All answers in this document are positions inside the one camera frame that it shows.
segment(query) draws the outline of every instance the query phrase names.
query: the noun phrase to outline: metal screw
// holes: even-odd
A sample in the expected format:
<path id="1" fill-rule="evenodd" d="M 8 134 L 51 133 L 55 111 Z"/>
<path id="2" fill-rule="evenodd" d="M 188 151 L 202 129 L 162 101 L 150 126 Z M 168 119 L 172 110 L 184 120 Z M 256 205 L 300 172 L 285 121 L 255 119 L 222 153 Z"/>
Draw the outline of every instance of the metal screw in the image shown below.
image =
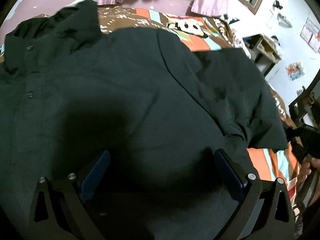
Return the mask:
<path id="1" fill-rule="evenodd" d="M 75 173 L 70 173 L 69 175 L 68 175 L 68 179 L 70 179 L 70 180 L 73 180 L 73 179 L 75 179 L 76 178 L 76 174 Z"/>
<path id="2" fill-rule="evenodd" d="M 251 180 L 255 180 L 257 177 L 253 173 L 249 173 L 248 174 L 248 178 L 251 179 Z"/>
<path id="3" fill-rule="evenodd" d="M 40 183 L 45 182 L 45 177 L 41 177 L 41 178 L 39 179 L 39 182 L 40 182 Z"/>
<path id="4" fill-rule="evenodd" d="M 277 181 L 278 181 L 280 184 L 284 184 L 284 180 L 281 179 L 281 178 L 278 178 Z"/>

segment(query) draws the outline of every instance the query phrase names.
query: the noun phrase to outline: black shirt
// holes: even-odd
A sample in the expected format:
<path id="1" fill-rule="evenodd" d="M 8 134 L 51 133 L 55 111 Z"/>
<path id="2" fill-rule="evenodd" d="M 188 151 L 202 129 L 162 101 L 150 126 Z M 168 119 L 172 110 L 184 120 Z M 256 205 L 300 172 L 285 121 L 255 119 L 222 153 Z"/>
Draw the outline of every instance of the black shirt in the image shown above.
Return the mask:
<path id="1" fill-rule="evenodd" d="M 111 170 L 154 200 L 129 194 L 104 207 L 136 225 L 133 239 L 137 228 L 146 239 L 213 239 L 237 203 L 212 153 L 224 148 L 257 175 L 248 147 L 287 147 L 270 90 L 241 49 L 192 53 L 159 29 L 104 35 L 90 0 L 6 36 L 0 94 L 0 203 L 23 235 L 39 177 L 65 178 L 107 149 Z M 108 237 L 121 239 L 113 229 Z"/>

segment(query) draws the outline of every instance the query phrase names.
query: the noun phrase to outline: silver bolt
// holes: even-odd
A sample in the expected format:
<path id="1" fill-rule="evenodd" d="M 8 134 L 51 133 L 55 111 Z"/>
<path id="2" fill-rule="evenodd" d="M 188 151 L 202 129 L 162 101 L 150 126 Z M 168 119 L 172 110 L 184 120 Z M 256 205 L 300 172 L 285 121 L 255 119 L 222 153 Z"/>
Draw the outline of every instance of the silver bolt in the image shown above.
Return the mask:
<path id="1" fill-rule="evenodd" d="M 255 180 L 257 177 L 253 173 L 249 173 L 248 174 L 248 178 L 251 179 L 251 180 Z"/>
<path id="2" fill-rule="evenodd" d="M 70 179 L 70 180 L 73 180 L 73 179 L 75 179 L 76 178 L 76 174 L 75 173 L 70 173 L 69 175 L 68 175 L 68 179 Z"/>
<path id="3" fill-rule="evenodd" d="M 45 177 L 41 177 L 41 178 L 39 179 L 39 182 L 40 182 L 40 183 L 44 183 L 44 182 L 45 182 Z"/>
<path id="4" fill-rule="evenodd" d="M 281 179 L 281 178 L 278 178 L 277 181 L 278 181 L 280 184 L 284 184 L 284 180 Z"/>

